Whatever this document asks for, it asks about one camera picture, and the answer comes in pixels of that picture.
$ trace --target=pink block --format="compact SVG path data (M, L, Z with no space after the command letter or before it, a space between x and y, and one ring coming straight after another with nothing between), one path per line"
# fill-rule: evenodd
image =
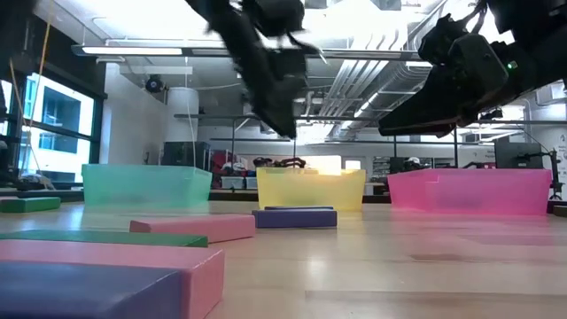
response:
M131 221L130 231L201 235L207 236L209 243L218 243L254 237L256 220L244 214L143 219Z
M392 206L432 213L546 215L546 169L424 169L388 176Z
M0 261L180 269L187 319L203 319L221 301L224 282L224 251L211 248L1 240Z

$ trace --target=purple block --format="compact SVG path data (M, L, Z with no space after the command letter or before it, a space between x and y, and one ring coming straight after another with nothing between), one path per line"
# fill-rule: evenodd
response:
M0 318L181 319L174 269L0 262Z
M328 210L335 210L333 206L266 206L265 210L276 210L276 209L328 209Z
M256 228L337 227L337 211L328 209L285 209L252 211Z

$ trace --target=green block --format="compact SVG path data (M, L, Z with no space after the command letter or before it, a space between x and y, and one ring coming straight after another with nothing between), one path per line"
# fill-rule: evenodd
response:
M3 213L31 213L61 207L61 198L19 198L0 202Z
M94 230L27 230L0 234L0 239L72 241L102 244L166 245L208 247L206 236L159 233L131 233Z

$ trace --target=ceiling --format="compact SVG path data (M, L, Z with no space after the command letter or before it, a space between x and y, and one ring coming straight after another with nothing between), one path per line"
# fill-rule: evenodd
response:
M378 9L378 1L383 0L305 0L303 27L307 31L298 38L323 49L415 50L440 14L451 12L458 19L470 11L471 3L401 0L402 10L389 12ZM222 46L219 36L206 32L206 22L185 0L41 1L36 14L43 19L51 16L54 27L86 45ZM495 27L486 30L488 27L481 34L495 35ZM139 86L150 74L162 74L170 87L197 89L200 107L207 114L243 112L243 87L228 58L128 58L120 70ZM329 60L325 64L310 59L309 90L314 92L312 97L324 97L313 103L310 114L379 117L384 114L380 110L410 97L428 71L405 62ZM374 98L372 106L365 106L370 97ZM326 125L322 134L333 128L352 133L368 124Z

